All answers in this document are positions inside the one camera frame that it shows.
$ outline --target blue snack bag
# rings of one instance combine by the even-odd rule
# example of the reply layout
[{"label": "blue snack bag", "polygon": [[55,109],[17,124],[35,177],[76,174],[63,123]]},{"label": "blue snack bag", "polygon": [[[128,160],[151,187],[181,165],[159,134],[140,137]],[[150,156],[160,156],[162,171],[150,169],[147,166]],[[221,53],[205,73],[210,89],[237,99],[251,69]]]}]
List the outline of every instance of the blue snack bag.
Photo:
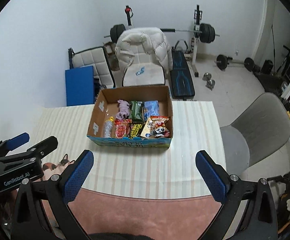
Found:
[{"label": "blue snack bag", "polygon": [[144,102],[144,117],[147,120],[152,115],[159,115],[158,101],[145,101]]}]

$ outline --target gray chair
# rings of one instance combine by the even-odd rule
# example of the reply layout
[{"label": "gray chair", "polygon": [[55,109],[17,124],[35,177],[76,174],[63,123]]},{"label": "gray chair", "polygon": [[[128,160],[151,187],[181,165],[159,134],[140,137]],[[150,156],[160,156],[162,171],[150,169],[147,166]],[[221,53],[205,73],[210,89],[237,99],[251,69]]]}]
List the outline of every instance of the gray chair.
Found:
[{"label": "gray chair", "polygon": [[290,118],[272,93],[260,95],[231,125],[221,127],[228,174],[248,167],[280,149],[290,137]]}]

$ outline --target black weight bench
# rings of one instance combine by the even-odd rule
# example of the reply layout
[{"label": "black weight bench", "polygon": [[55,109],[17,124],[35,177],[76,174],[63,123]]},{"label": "black weight bench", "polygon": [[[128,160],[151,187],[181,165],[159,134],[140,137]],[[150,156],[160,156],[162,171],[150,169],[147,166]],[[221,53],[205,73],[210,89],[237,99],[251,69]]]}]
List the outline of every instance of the black weight bench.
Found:
[{"label": "black weight bench", "polygon": [[173,69],[170,71],[172,96],[175,99],[190,99],[195,89],[186,58],[181,51],[172,51]]}]

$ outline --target striped tablecloth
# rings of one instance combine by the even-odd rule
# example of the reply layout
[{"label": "striped tablecloth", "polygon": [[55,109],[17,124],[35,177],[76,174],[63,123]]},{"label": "striped tablecloth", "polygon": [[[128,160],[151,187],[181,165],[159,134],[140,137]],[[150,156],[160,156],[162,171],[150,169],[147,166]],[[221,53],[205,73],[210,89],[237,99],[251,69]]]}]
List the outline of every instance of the striped tablecloth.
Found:
[{"label": "striped tablecloth", "polygon": [[53,135],[58,148],[42,162],[58,163],[68,153],[76,159],[84,149],[94,154],[94,166],[83,188],[148,199],[210,195],[195,166],[206,150],[225,166],[221,132],[212,102],[173,101],[174,137],[170,148],[98,146],[86,137],[94,105],[46,108],[31,136],[34,144]]}]

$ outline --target open cardboard box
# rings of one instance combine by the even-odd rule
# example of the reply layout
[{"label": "open cardboard box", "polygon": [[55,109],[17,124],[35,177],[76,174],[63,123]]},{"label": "open cardboard box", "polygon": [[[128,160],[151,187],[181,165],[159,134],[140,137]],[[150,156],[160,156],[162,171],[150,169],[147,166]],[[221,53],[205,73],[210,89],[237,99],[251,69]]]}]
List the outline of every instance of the open cardboard box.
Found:
[{"label": "open cardboard box", "polygon": [[[169,116],[166,128],[170,131],[169,138],[113,138],[115,125],[113,124],[112,138],[103,138],[104,122],[119,112],[118,100],[125,101],[152,101],[158,100],[159,115]],[[89,123],[87,137],[98,145],[125,146],[125,147],[166,147],[173,138],[173,107],[168,86],[135,86],[101,90],[98,94]]]}]

